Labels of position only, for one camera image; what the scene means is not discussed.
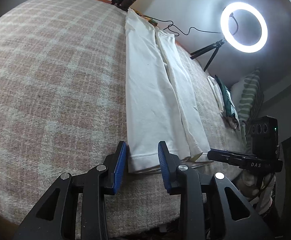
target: ring light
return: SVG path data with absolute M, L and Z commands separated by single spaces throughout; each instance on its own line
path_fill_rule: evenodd
M 261 25 L 261 38 L 260 40 L 251 46 L 246 46 L 243 45 L 239 42 L 237 42 L 233 35 L 230 33 L 229 30 L 229 16 L 231 13 L 233 13 L 236 10 L 246 10 L 252 13 L 259 21 Z M 243 3 L 243 2 L 234 2 L 229 4 L 222 12 L 221 14 L 221 29 L 223 32 L 223 35 L 225 39 L 230 43 L 233 47 L 236 49 L 242 51 L 242 52 L 247 52 L 247 53 L 252 53 L 260 50 L 266 43 L 266 40 L 268 38 L 268 28 L 266 26 L 265 20 L 262 17 L 261 13 L 257 9 L 255 9 L 253 6 Z

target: bed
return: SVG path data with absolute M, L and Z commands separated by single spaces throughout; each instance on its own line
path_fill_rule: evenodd
M 127 139 L 125 17 L 97 0 L 29 0 L 0 18 L 0 232 L 17 225 L 63 172 L 87 172 Z M 211 148 L 243 151 L 199 63 L 179 45 Z M 240 169 L 210 162 L 198 171 Z M 110 237 L 179 216 L 161 174 L 124 175 L 106 198 Z

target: striped pillow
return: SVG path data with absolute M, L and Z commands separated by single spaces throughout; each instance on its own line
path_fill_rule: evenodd
M 251 136 L 246 135 L 249 131 L 250 122 L 257 117 L 263 102 L 263 91 L 260 85 L 260 70 L 244 78 L 243 91 L 237 107 L 239 122 L 241 126 L 241 135 L 247 151 L 251 150 Z

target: white folded shirt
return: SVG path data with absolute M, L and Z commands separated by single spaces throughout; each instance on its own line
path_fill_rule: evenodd
M 197 160 L 210 147 L 174 35 L 131 9 L 125 29 L 129 172 L 158 169 L 159 141 L 165 141 L 169 152 L 181 160 Z

